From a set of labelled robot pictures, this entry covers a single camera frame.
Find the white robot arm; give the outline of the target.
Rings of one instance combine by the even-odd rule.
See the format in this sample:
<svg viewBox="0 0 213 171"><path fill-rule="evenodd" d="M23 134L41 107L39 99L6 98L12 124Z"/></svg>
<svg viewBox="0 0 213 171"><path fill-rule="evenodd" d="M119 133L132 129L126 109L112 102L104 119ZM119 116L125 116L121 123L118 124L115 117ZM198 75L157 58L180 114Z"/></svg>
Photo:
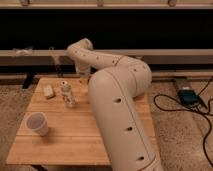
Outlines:
<svg viewBox="0 0 213 171"><path fill-rule="evenodd" d="M96 52L86 38L68 46L67 53L78 74L97 70L88 96L113 171L163 171L134 104L151 84L149 66L132 57Z"/></svg>

